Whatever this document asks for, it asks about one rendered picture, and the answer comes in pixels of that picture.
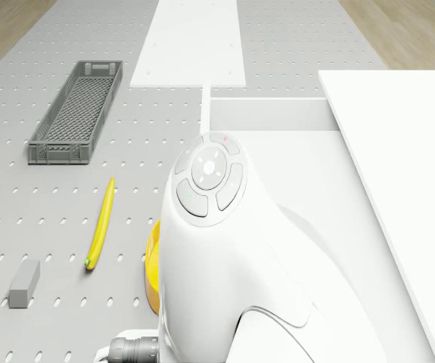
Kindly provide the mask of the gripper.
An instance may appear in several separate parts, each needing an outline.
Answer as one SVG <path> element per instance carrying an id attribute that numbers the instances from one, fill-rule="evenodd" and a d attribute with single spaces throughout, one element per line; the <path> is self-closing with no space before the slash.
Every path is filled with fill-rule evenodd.
<path id="1" fill-rule="evenodd" d="M 95 353 L 95 363 L 160 363 L 158 330 L 121 332 Z"/>

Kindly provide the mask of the yellow bowl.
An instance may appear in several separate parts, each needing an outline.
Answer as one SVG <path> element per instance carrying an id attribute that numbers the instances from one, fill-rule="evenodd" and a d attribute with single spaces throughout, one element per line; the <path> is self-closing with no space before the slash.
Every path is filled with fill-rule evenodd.
<path id="1" fill-rule="evenodd" d="M 159 298 L 159 241 L 160 220 L 152 228 L 145 251 L 144 259 L 144 284 L 148 302 L 152 310 L 158 314 L 160 309 Z"/>

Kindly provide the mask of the grey cube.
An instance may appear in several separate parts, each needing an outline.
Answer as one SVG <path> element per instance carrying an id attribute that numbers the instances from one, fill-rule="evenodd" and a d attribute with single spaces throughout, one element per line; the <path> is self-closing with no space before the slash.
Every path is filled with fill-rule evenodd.
<path id="1" fill-rule="evenodd" d="M 8 294 L 10 309 L 26 309 L 40 277 L 40 261 L 26 259 L 22 261 L 11 283 Z"/>

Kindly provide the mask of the dark grey basket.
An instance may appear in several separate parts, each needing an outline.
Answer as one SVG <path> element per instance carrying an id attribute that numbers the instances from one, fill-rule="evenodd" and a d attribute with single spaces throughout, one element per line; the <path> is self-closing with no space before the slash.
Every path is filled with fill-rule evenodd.
<path id="1" fill-rule="evenodd" d="M 30 165 L 86 165 L 123 77 L 120 60 L 76 63 L 28 144 Z"/>

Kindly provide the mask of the white drawer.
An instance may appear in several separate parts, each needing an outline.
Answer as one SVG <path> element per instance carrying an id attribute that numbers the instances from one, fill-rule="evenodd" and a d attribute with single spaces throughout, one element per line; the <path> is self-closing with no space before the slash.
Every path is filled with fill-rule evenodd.
<path id="1" fill-rule="evenodd" d="M 435 363 L 327 99 L 223 96 L 205 87 L 200 128 L 243 144 L 273 200 L 353 286 L 387 362 Z"/>

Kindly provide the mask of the white board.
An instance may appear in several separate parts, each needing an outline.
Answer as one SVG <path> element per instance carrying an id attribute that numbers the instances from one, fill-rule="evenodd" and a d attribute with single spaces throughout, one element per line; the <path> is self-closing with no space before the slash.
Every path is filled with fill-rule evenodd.
<path id="1" fill-rule="evenodd" d="M 159 0 L 130 86 L 246 86 L 237 0 Z"/>

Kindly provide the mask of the white cabinet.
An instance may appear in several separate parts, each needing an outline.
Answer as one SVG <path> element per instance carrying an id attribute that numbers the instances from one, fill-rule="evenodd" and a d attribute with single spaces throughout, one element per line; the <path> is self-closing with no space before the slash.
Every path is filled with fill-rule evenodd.
<path id="1" fill-rule="evenodd" d="M 318 77 L 435 356 L 435 70 Z"/>

